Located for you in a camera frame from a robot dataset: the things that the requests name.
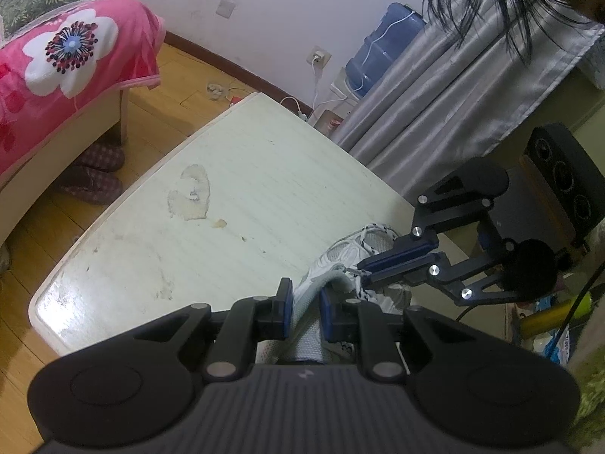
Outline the white black speckled shoelace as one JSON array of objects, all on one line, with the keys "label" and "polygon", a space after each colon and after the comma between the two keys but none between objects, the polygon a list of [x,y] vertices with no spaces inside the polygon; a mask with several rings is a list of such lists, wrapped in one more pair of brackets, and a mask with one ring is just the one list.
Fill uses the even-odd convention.
[{"label": "white black speckled shoelace", "polygon": [[362,300],[382,303],[391,297],[391,290],[367,290],[362,286],[358,265],[365,258],[391,250],[399,237],[396,231],[384,224],[369,224],[351,234],[347,249],[347,276],[353,281],[357,296]]}]

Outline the white mint sneaker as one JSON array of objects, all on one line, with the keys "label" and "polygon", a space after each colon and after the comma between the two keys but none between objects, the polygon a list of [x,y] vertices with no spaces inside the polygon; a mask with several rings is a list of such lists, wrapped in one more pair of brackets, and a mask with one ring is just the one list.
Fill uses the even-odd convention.
[{"label": "white mint sneaker", "polygon": [[[340,364],[353,361],[354,347],[351,344],[329,343],[322,337],[319,307],[320,292],[323,288],[360,299],[353,281],[347,276],[350,236],[351,234],[334,242],[309,266],[308,272],[293,289],[293,314],[288,338],[283,341],[268,340],[259,343],[256,363]],[[401,315],[411,304],[411,290],[403,284],[391,284],[379,290],[392,291],[391,297],[377,303],[385,313]]]}]

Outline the blue water bottle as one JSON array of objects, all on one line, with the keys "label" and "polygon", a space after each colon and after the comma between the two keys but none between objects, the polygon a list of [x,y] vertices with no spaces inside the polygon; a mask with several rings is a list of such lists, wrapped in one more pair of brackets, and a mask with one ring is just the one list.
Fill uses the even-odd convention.
[{"label": "blue water bottle", "polygon": [[351,91],[364,96],[426,24],[422,15],[408,5],[391,3],[377,28],[364,38],[344,67]]}]

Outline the grey curtain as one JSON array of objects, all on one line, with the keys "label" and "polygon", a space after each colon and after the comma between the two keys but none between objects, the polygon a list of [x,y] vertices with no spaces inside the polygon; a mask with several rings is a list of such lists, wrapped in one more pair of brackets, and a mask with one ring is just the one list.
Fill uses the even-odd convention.
[{"label": "grey curtain", "polygon": [[406,199],[508,137],[603,28],[569,0],[425,0],[429,21],[332,133]]}]

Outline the white wall switch plate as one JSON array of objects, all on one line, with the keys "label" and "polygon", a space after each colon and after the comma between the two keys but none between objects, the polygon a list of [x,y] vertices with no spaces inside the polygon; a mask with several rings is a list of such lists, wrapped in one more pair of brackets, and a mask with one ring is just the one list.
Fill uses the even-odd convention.
[{"label": "white wall switch plate", "polygon": [[232,17],[236,6],[237,3],[233,0],[220,0],[219,5],[216,7],[216,14],[224,19],[229,19]]}]

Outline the dark red slippers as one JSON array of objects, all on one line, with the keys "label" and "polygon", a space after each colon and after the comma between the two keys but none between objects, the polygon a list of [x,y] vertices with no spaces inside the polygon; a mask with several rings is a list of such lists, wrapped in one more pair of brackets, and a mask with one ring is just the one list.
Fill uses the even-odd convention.
[{"label": "dark red slippers", "polygon": [[93,205],[110,205],[123,192],[116,176],[125,163],[121,146],[94,143],[56,181],[61,191]]}]

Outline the white wall socket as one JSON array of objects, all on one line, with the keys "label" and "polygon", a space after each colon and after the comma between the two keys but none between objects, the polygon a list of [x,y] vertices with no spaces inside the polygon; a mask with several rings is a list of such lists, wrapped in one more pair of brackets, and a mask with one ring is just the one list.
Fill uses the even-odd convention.
[{"label": "white wall socket", "polygon": [[307,63],[314,69],[323,70],[330,59],[331,54],[328,51],[319,46],[315,46],[307,57]]}]

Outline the black tracker box green light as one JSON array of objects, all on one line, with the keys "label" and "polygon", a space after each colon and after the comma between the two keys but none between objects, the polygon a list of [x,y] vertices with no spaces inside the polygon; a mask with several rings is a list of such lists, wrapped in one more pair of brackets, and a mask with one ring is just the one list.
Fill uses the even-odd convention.
[{"label": "black tracker box green light", "polygon": [[604,218],[604,175],[561,123],[533,129],[520,168],[522,234],[559,257],[582,259],[586,237]]}]

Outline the cluttered side table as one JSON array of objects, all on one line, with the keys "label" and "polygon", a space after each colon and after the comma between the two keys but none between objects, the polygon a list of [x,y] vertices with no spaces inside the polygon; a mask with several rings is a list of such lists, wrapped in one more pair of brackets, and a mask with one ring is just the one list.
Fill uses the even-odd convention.
[{"label": "cluttered side table", "polygon": [[511,342],[540,357],[549,358],[553,363],[566,366],[599,299],[593,291],[582,298],[559,340],[556,340],[557,334],[576,300],[575,295],[563,291],[530,305],[512,305]]}]

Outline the white water dispenser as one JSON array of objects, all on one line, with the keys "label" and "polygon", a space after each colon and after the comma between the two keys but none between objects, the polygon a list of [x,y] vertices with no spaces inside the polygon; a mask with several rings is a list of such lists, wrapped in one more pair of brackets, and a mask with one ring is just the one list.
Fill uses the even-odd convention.
[{"label": "white water dispenser", "polygon": [[343,120],[350,116],[360,98],[357,88],[350,83],[346,70],[341,68],[330,84],[329,94],[318,102],[308,123],[325,136],[331,136]]}]

